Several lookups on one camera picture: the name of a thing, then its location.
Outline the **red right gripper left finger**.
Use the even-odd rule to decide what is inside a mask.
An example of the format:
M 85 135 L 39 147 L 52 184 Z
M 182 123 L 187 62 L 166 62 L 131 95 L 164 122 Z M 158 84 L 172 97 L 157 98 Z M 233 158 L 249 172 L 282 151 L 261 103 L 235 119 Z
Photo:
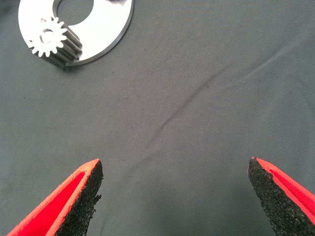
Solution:
M 99 159 L 75 170 L 14 229 L 10 236 L 85 236 L 103 179 Z

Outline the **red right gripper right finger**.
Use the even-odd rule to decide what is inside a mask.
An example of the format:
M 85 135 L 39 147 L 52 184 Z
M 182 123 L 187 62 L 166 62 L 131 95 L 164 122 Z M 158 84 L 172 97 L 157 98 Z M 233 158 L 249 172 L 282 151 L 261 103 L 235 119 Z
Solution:
M 315 195 L 263 159 L 252 157 L 249 180 L 277 236 L 315 234 Z

